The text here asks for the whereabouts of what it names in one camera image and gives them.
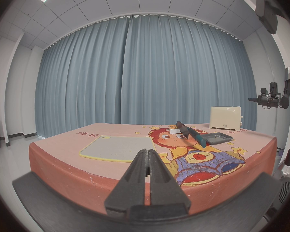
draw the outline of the toaster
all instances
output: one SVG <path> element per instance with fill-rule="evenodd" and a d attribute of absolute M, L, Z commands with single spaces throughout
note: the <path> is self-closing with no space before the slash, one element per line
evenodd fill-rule
<path fill-rule="evenodd" d="M 212 106 L 209 128 L 239 131 L 242 125 L 240 106 Z"/>

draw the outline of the kitchen knife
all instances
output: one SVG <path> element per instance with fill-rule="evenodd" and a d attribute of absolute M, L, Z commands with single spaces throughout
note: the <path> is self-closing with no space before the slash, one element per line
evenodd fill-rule
<path fill-rule="evenodd" d="M 185 126 L 182 122 L 179 122 L 179 121 L 176 123 L 176 127 L 188 139 L 188 136 L 189 136 L 188 127 Z"/>
<path fill-rule="evenodd" d="M 188 136 L 190 134 L 194 138 L 194 140 L 196 140 L 202 146 L 202 148 L 205 148 L 206 147 L 206 141 L 205 141 L 205 139 L 197 131 L 195 131 L 191 127 L 185 126 L 183 123 L 181 123 L 179 121 L 176 123 L 176 126 L 177 126 L 177 128 L 179 128 L 180 132 L 187 139 L 188 139 Z"/>

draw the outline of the pink tablecloth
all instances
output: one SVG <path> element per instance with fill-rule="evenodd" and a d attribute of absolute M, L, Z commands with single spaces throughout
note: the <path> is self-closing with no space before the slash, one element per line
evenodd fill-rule
<path fill-rule="evenodd" d="M 66 198 L 101 213 L 105 213 L 104 200 L 130 164 L 79 156 L 81 149 L 101 135 L 150 136 L 156 151 L 190 198 L 190 213 L 232 197 L 261 172 L 272 173 L 276 137 L 244 129 L 239 132 L 210 129 L 208 124 L 189 126 L 200 133 L 223 132 L 233 140 L 202 149 L 193 139 L 170 135 L 168 130 L 174 125 L 96 123 L 31 143 L 31 170 Z M 149 204 L 148 183 L 145 195 Z"/>

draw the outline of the knife handle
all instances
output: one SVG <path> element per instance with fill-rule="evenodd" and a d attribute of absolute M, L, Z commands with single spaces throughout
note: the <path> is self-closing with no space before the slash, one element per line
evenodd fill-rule
<path fill-rule="evenodd" d="M 199 134 L 198 132 L 196 132 L 194 129 L 192 129 L 191 127 L 188 128 L 188 132 L 189 134 L 202 146 L 202 148 L 206 147 L 206 141 L 205 139 L 201 136 L 201 134 Z"/>

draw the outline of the speaker grille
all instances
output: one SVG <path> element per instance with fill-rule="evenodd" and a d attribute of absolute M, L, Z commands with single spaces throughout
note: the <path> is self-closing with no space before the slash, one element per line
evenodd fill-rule
<path fill-rule="evenodd" d="M 286 195 L 290 189 L 290 182 L 286 181 L 279 192 L 279 202 L 283 203 L 285 201 Z"/>

